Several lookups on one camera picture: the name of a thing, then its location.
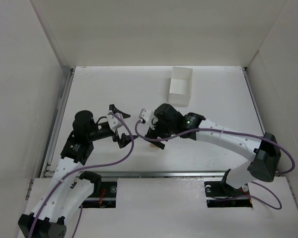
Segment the light wood block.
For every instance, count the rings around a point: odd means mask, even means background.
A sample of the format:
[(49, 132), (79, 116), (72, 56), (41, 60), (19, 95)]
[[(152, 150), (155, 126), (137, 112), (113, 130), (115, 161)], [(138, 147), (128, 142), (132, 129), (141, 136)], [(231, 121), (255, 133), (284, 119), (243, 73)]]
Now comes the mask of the light wood block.
[(150, 147), (160, 149), (160, 145), (158, 143), (150, 143)]

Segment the white perforated box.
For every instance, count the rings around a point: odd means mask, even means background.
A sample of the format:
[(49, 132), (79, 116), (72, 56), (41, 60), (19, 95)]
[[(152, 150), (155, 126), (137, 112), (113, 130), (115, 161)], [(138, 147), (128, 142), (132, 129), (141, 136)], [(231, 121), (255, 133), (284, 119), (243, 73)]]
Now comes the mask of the white perforated box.
[(173, 67), (171, 72), (168, 103), (186, 107), (192, 95), (193, 69), (186, 67)]

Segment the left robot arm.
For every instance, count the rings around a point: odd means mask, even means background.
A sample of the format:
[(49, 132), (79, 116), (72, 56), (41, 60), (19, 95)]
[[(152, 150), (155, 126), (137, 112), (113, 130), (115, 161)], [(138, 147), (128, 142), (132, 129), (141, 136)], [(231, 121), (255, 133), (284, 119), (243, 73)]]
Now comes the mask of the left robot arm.
[(100, 189), (101, 175), (91, 172), (92, 166), (85, 165), (94, 149), (94, 141), (111, 137), (120, 148), (128, 144), (134, 146), (137, 136), (129, 129), (127, 134), (118, 133), (118, 128), (126, 126), (124, 120), (130, 118), (129, 114), (111, 104), (105, 118), (105, 122), (99, 123), (94, 121), (90, 111), (76, 113), (73, 130), (47, 190), (35, 208), (19, 218), (19, 228), (26, 238), (65, 237), (67, 223), (78, 207)]

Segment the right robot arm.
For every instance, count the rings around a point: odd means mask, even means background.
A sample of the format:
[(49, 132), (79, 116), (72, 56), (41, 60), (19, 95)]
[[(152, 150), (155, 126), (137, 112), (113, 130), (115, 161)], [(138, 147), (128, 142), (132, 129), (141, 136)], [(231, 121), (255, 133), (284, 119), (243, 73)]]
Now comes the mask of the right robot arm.
[(155, 110), (142, 109), (139, 118), (149, 129), (144, 139), (164, 149), (164, 141), (173, 136), (206, 142), (232, 151), (247, 161), (228, 169), (222, 183), (234, 189), (260, 180), (272, 182), (275, 178), (281, 150), (270, 133), (255, 136), (228, 131), (197, 113), (181, 114), (170, 104), (162, 104)]

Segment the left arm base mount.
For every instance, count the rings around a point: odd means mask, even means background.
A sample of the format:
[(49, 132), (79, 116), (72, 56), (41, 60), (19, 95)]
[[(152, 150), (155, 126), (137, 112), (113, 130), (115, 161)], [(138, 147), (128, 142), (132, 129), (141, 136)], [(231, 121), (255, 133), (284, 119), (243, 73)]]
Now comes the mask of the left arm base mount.
[(117, 195), (117, 182), (105, 181), (102, 176), (94, 172), (85, 171), (79, 179), (88, 180), (93, 184), (93, 193), (82, 203), (83, 208), (115, 208)]

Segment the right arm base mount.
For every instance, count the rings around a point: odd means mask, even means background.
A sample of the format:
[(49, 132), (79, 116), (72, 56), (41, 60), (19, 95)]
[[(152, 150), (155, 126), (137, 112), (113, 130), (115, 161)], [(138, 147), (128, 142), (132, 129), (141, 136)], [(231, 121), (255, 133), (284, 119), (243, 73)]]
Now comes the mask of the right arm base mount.
[(248, 184), (232, 188), (221, 181), (204, 182), (208, 208), (252, 208)]

